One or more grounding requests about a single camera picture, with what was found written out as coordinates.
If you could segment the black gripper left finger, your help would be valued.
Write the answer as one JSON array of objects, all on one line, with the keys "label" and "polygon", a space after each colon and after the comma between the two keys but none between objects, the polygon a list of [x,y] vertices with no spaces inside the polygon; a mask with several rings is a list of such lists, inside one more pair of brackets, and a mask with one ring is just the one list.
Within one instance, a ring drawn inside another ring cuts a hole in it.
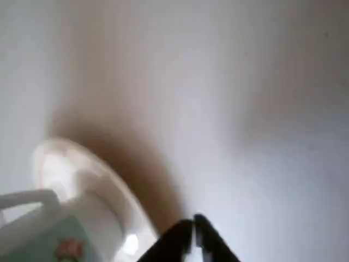
[{"label": "black gripper left finger", "polygon": [[180,220],[164,232],[157,242],[138,259],[138,262],[184,261],[191,246],[192,226],[192,220]]}]

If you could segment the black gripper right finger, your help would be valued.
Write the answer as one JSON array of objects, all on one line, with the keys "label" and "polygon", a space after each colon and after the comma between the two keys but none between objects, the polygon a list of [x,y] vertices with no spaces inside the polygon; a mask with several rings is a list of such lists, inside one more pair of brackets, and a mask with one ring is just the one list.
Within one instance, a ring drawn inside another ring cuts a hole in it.
[{"label": "black gripper right finger", "polygon": [[211,222],[202,214],[194,215],[196,246],[202,250],[204,262],[240,262]]}]

